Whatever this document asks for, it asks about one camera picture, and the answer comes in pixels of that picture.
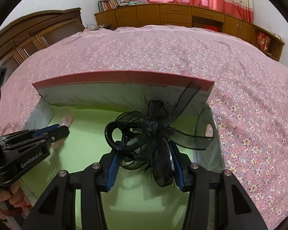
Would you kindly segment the left hand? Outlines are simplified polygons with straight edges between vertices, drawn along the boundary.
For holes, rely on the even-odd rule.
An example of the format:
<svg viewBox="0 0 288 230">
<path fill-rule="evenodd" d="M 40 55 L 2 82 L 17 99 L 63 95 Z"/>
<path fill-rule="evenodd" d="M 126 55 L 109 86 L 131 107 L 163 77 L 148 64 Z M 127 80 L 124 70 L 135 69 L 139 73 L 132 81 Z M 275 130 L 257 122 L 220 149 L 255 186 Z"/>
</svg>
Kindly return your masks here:
<svg viewBox="0 0 288 230">
<path fill-rule="evenodd" d="M 24 204 L 24 199 L 20 187 L 21 183 L 18 180 L 9 188 L 0 188 L 0 201 L 8 200 L 15 207 L 7 214 L 8 217 L 19 216 L 23 211 L 21 207 Z"/>
</svg>

